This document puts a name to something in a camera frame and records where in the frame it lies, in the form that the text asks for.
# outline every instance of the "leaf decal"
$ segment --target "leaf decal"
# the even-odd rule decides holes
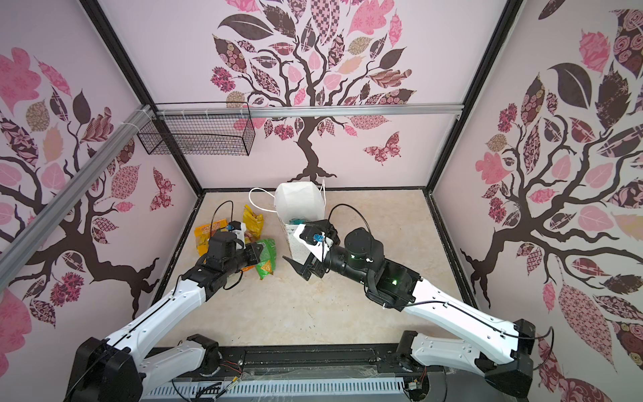
[[[351,74],[353,71],[358,69],[362,59],[364,59],[362,56],[351,57],[341,64],[340,68],[337,69],[337,72],[344,75]]]
[[[559,212],[556,215],[552,216],[551,222],[549,222],[549,228],[552,230],[560,229],[568,224],[576,214],[566,214],[564,212]]]
[[[482,196],[482,198],[487,198],[487,199],[493,198],[493,196],[495,196],[496,193],[498,192],[498,189],[500,189],[500,185],[499,184],[494,184],[493,186],[491,186],[491,187],[489,187],[487,189],[487,191]]]
[[[552,166],[552,176],[556,179],[565,180],[572,168],[572,161],[569,155],[560,158],[554,166]]]
[[[44,99],[29,106],[24,118],[32,131],[45,131],[49,127],[49,111]]]
[[[587,275],[593,275],[595,277],[606,277],[608,274],[603,272],[603,270],[596,264],[594,261],[589,258],[579,258],[572,262],[572,267],[579,270],[582,273]]]
[[[65,103],[62,101],[60,95],[58,95],[55,89],[52,88],[51,90],[53,91],[51,98],[49,99],[49,107],[51,108],[51,111],[63,122],[68,123],[69,115],[67,114]]]
[[[390,121],[390,120],[387,120],[386,117],[380,116],[380,115],[350,116],[349,120],[351,123],[353,123],[355,127],[361,130],[374,129],[375,127],[379,127],[380,125]]]
[[[382,88],[388,88],[399,87],[402,84],[402,80],[410,77],[412,73],[413,71],[411,69],[408,69],[403,73],[400,73],[399,70],[386,70],[369,75],[368,77]]]
[[[636,275],[618,274],[615,277],[609,278],[601,285],[614,293],[629,295],[630,293],[636,292],[641,286],[643,286],[643,279]]]
[[[73,270],[85,272],[82,266],[82,256],[75,251],[68,251],[62,255],[62,260]]]
[[[344,38],[341,34],[335,37],[332,42],[331,49],[328,52],[328,67],[333,68],[340,63],[341,58],[344,56]]]
[[[97,243],[109,244],[107,238],[105,237],[105,232],[95,226],[91,227],[91,236]]]
[[[289,38],[295,38],[294,21],[279,7],[264,5],[266,19],[275,27],[275,30]]]
[[[563,5],[565,0],[549,0],[547,4],[545,5],[545,8],[543,8],[543,11],[540,12],[540,15],[538,16],[538,19],[545,19],[552,15],[560,6]]]
[[[352,54],[353,56],[361,54],[361,52],[366,50],[366,48],[368,47],[368,44],[370,44],[370,41],[372,40],[373,38],[369,38],[365,36],[361,36],[359,38],[353,39],[353,41],[349,44],[349,53]]]
[[[373,44],[370,46],[370,53],[369,53],[369,55],[370,55],[370,59],[371,59],[371,60],[375,60],[375,58],[376,58],[377,56],[379,56],[379,54],[380,54],[380,53],[382,53],[382,49],[384,48],[384,43],[386,43],[386,36],[387,36],[387,35],[384,35],[384,37],[383,37],[382,39],[378,39],[378,40],[376,40],[376,41],[375,41],[375,42],[373,42]]]
[[[615,125],[629,106],[628,81],[618,71],[610,68],[599,86],[599,100],[595,103],[596,115],[605,129]]]
[[[253,57],[253,60],[261,64],[261,66],[264,68],[272,68],[277,65],[277,60],[274,57],[270,56]]]
[[[611,177],[611,170],[614,166],[613,163],[605,163],[604,165],[598,165],[593,169],[590,169],[585,174],[585,182],[590,185],[592,188],[601,188],[605,186],[609,178]]]
[[[594,296],[596,303],[610,314],[628,320],[642,320],[643,313],[627,300],[617,296]]]
[[[554,303],[556,302],[556,290],[554,289],[553,282],[547,282],[543,288],[543,301],[547,307],[547,312],[553,310]]]
[[[315,31],[312,30],[311,21],[312,19],[308,20],[308,23],[302,32],[302,40],[300,43],[302,45],[302,51],[304,52],[309,51],[315,45],[315,40],[317,39]]]
[[[572,138],[576,142],[592,142],[596,139],[589,124],[572,117]]]
[[[549,142],[558,142],[563,139],[561,129],[549,119],[545,119],[545,139]]]
[[[221,21],[219,28],[222,26],[229,26],[239,35],[251,41],[265,39],[273,34],[268,25],[250,14],[231,15]]]
[[[273,77],[270,77],[267,73],[257,69],[255,66],[251,65],[250,68],[252,69],[252,73],[255,75],[255,79],[261,88],[270,93],[274,93],[275,95],[280,94],[277,82]]]
[[[643,206],[643,180],[630,181],[618,189],[609,202],[623,208],[640,208]]]
[[[52,163],[42,171],[41,183],[52,190],[62,190],[65,187],[65,173],[58,163]]]
[[[36,167],[38,162],[38,146],[33,138],[20,126],[7,119],[0,113],[0,129],[5,135],[9,147],[25,162]]]
[[[643,240],[643,216],[640,215],[614,215],[614,220],[626,235],[636,240]]]
[[[487,142],[487,147],[492,152],[500,152],[505,146],[507,146],[507,137],[504,134],[496,134]]]
[[[558,74],[558,96],[566,104],[587,109],[592,99],[592,81],[584,68],[574,63],[551,67]]]
[[[525,173],[529,174],[534,170],[534,167],[536,167],[538,158],[540,157],[540,136],[538,135],[538,124],[534,125],[534,128],[527,137],[527,141],[525,141],[523,155],[525,158]]]
[[[56,328],[56,310],[51,304],[32,299],[29,303],[29,312],[38,321],[47,322]]]
[[[641,138],[643,138],[643,125],[626,129],[607,140],[598,153],[608,158],[625,156],[638,147]]]
[[[610,330],[592,299],[578,289],[563,284],[558,305],[574,332],[613,365]]]
[[[101,229],[103,232],[111,232],[112,230],[118,229],[118,226],[110,222],[109,219],[103,218],[103,217],[98,217],[94,219],[92,224],[95,224],[96,227]]]

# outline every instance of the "green snack bag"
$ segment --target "green snack bag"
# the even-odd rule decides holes
[[[260,262],[255,266],[259,278],[263,279],[266,275],[273,274],[277,258],[277,248],[274,239],[261,239],[257,244],[264,245],[264,249],[261,251],[261,256],[259,257]]]

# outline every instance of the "aluminum rail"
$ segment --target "aluminum rail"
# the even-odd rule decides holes
[[[236,108],[194,108],[194,104],[187,104],[189,109],[176,106],[159,109],[157,115],[164,116],[190,116],[190,115],[215,115],[236,113]],[[365,116],[383,114],[460,114],[462,104],[406,104],[406,105],[363,105],[363,106],[295,106],[295,107],[253,107],[250,109],[252,117],[314,117],[314,116]]]
[[[0,259],[0,291],[18,274],[58,224],[73,209],[85,191],[107,168],[109,163],[127,145],[129,140],[150,121],[149,106],[139,106],[122,123],[96,154],[69,180],[67,185],[51,200],[16,239],[3,251]]]

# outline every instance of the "patterned leaf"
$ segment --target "patterned leaf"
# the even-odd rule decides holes
[[[541,262],[543,262],[543,250],[536,247],[527,256],[527,275],[529,276],[534,269],[538,268]]]
[[[38,321],[48,322],[56,328],[56,310],[51,304],[32,299],[29,303],[29,312]]]
[[[49,111],[44,99],[29,106],[24,118],[32,131],[45,131],[49,127]]]
[[[611,170],[614,166],[613,163],[605,163],[604,165],[598,165],[593,169],[590,169],[585,174],[585,181],[592,188],[601,188],[605,186],[605,183],[611,177]]]
[[[302,51],[309,51],[315,45],[315,39],[317,39],[315,31],[312,30],[311,21],[312,19],[308,20],[308,23],[302,32],[302,40],[300,42],[302,45]]]
[[[51,99],[49,99],[49,107],[51,108],[51,111],[63,122],[68,123],[69,115],[67,114],[65,103],[62,101],[60,95],[58,95],[55,89],[52,88],[51,90],[53,91]]]
[[[496,193],[498,192],[499,189],[500,189],[500,185],[499,184],[494,184],[493,186],[491,186],[491,187],[489,187],[487,189],[487,192],[485,192],[485,194],[482,196],[482,198],[487,198],[487,199],[492,198],[493,196],[496,195]]]
[[[628,356],[634,364],[643,370],[643,325],[632,322],[611,322],[616,334],[616,339],[628,353]]]
[[[547,312],[553,310],[554,303],[556,302],[556,290],[554,289],[553,282],[547,282],[543,288],[543,301],[547,307]]]
[[[603,76],[603,81],[599,86],[599,99],[595,103],[596,115],[605,129],[609,129],[623,117],[628,109],[629,96],[631,95],[628,81],[612,67],[610,72]]]
[[[368,47],[368,44],[372,40],[373,38],[369,38],[365,36],[361,36],[359,38],[353,39],[353,41],[349,44],[349,53],[355,56],[359,55],[361,52],[366,50],[366,48]]]
[[[268,92],[274,93],[275,95],[279,95],[279,87],[277,86],[277,82],[273,79],[273,77],[270,77],[267,73],[255,68],[254,66],[250,66],[252,69],[252,73],[255,75],[255,79],[257,80],[257,83],[259,86],[263,89],[265,89]]]
[[[82,266],[82,256],[75,251],[68,251],[62,255],[62,260],[73,270],[85,272]]]
[[[540,157],[540,136],[538,135],[538,123],[534,125],[534,128],[531,130],[531,133],[525,141],[525,147],[523,148],[523,156],[525,158],[525,173],[529,174],[536,164],[538,163],[538,158]]]
[[[618,274],[615,277],[609,278],[601,285],[614,293],[629,295],[630,293],[636,292],[641,286],[643,286],[643,279],[636,275]]]
[[[607,140],[598,153],[608,158],[619,158],[634,151],[640,144],[641,138],[643,138],[643,125],[632,127]]]
[[[596,139],[589,124],[572,117],[572,138],[576,142],[592,142]]]
[[[353,123],[355,127],[361,130],[374,129],[375,127],[379,127],[380,125],[390,121],[390,120],[387,120],[386,117],[380,116],[380,115],[351,116],[349,117],[349,120],[351,123]]]
[[[487,147],[492,152],[500,152],[507,145],[507,137],[504,134],[496,134],[487,142]]]
[[[558,304],[574,332],[613,365],[610,330],[592,299],[578,289],[563,284]]]
[[[552,166],[552,176],[556,179],[565,180],[572,168],[572,160],[569,155],[560,158],[554,166]]]
[[[640,208],[643,206],[643,180],[630,181],[618,189],[609,202],[623,208]]]
[[[552,220],[551,222],[549,222],[549,228],[552,230],[560,229],[568,224],[575,216],[576,213],[565,214],[564,212],[559,212],[556,215],[552,216]]]
[[[109,244],[107,238],[105,237],[105,233],[97,227],[91,227],[91,236],[97,243]]]
[[[382,39],[378,39],[373,44],[370,46],[370,59],[375,60],[377,56],[379,56],[380,53],[382,53],[382,49],[384,48],[384,43],[386,43],[386,37],[388,34],[384,35]]]
[[[558,142],[563,139],[561,129],[549,119],[545,119],[545,139],[549,142]]]
[[[408,69],[403,73],[400,73],[399,70],[386,70],[369,75],[368,77],[382,88],[388,88],[399,87],[402,84],[402,80],[410,77],[412,73],[413,71],[411,69]]]
[[[335,37],[335,40],[332,42],[331,49],[328,53],[328,67],[333,68],[340,63],[340,60],[344,56],[344,38],[341,34]]]
[[[594,300],[608,313],[628,320],[643,320],[643,313],[633,304],[617,296],[594,296]]]

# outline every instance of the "tree decal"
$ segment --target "tree decal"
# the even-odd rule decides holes
[[[614,13],[621,36],[641,32],[641,11]],[[639,69],[618,60],[622,49],[616,45],[607,63],[604,50],[609,48],[609,38],[600,32],[582,32],[580,45],[583,64],[589,70],[601,66],[604,70],[588,71],[571,62],[557,64],[550,68],[556,72],[557,89],[545,88],[538,75],[520,106],[509,104],[500,111],[501,134],[487,142],[489,151],[475,163],[482,180],[490,185],[481,196],[490,204],[491,245],[482,260],[461,252],[473,268],[474,292],[479,282],[491,307],[487,277],[499,254],[516,242],[516,258],[524,259],[526,274],[544,279],[547,311],[558,305],[574,333],[613,366],[612,328],[641,368],[643,315],[622,296],[638,292],[643,279],[638,272],[616,275],[611,267],[600,267],[592,260],[598,255],[618,255],[643,264],[640,252],[623,250],[615,243],[624,237],[643,240],[643,216],[632,213],[643,206],[643,180],[630,179],[643,169],[643,115],[638,123],[631,118],[621,120],[628,109],[636,110],[628,81],[638,88]],[[559,107],[559,101],[565,106]],[[566,246],[568,241],[581,241],[582,246]],[[562,283],[551,274],[556,267]],[[578,282],[572,286],[574,279]],[[592,289],[613,295],[585,293]],[[555,360],[541,369],[543,384],[550,391],[558,386],[569,395],[583,388],[595,394],[592,400],[608,400],[581,380],[564,379],[553,365],[557,365]]]
[[[213,35],[217,53],[227,69],[214,67],[210,81],[229,93],[228,107],[235,107],[232,102],[238,101],[247,101],[252,107],[297,106],[304,102],[310,106],[405,104],[415,91],[399,88],[412,74],[410,69],[393,70],[404,51],[392,48],[403,31],[397,12],[391,12],[393,0],[381,4],[378,0],[341,0],[348,14],[340,12],[340,0],[309,3],[312,17],[305,20],[302,15],[307,9],[306,0],[259,2],[261,10],[254,1],[228,1],[241,12],[260,12],[265,18],[263,21],[251,14],[224,18],[219,27],[227,28],[220,31],[231,28],[242,40]],[[340,23],[349,21],[351,14],[348,31],[340,30]],[[386,33],[376,31],[383,27]],[[362,35],[355,37],[354,32]],[[257,41],[267,38],[274,43],[259,48]],[[373,87],[381,89],[372,91]],[[384,116],[340,120],[334,116],[255,118],[253,125],[256,129],[263,127],[266,137],[275,134],[282,141],[292,138],[302,150],[308,164],[289,181],[310,178],[319,184],[318,177],[337,175],[320,167],[319,157],[312,149],[312,134],[334,136],[341,129],[349,136],[357,136],[356,128],[369,130],[388,121]],[[394,142],[389,140],[387,146],[363,150],[380,163],[398,156],[399,135],[391,134]]]
[[[18,67],[8,74],[20,73],[31,77],[30,73],[33,73],[40,78],[40,75],[28,70],[30,60],[24,50],[14,48],[12,53],[14,58],[20,58]],[[1,130],[8,146],[3,154],[11,155],[0,156],[0,193],[13,199],[11,204],[0,203],[0,224],[16,225],[17,221],[18,226],[15,233],[0,230],[0,237],[7,242],[14,241],[35,215],[43,210],[48,200],[80,170],[79,152],[86,152],[92,157],[96,151],[90,144],[106,141],[114,130],[111,110],[108,107],[92,117],[82,91],[72,98],[67,81],[58,71],[43,62],[39,62],[39,67],[51,84],[51,95],[44,96],[40,102],[27,109],[25,120],[32,132],[0,111]],[[5,79],[2,75],[3,73],[0,73],[0,81]],[[33,98],[34,96],[29,95],[12,99],[18,102]],[[52,122],[50,109],[55,116],[51,118],[55,120]],[[73,151],[63,152],[63,135],[73,139]],[[34,138],[44,138],[42,149],[39,149],[40,143],[35,142]],[[126,165],[133,152],[134,140],[125,146],[67,217],[60,222],[64,237],[47,248],[36,251],[29,259],[26,265],[38,266],[39,271],[18,276],[11,281],[10,285],[23,280],[31,281],[23,300],[34,318],[55,327],[56,308],[76,302],[83,293],[83,287],[88,283],[109,279],[120,280],[129,285],[133,297],[134,318],[139,308],[138,299],[141,292],[150,293],[154,289],[158,280],[150,284],[147,279],[154,270],[157,259],[146,268],[137,271],[132,266],[102,261],[97,252],[97,248],[109,244],[108,233],[118,229],[109,220],[109,216],[127,212],[134,206],[126,201],[138,182],[139,166]],[[112,197],[117,200],[111,205],[99,205]],[[29,210],[30,216],[27,219],[24,218],[24,209]]]

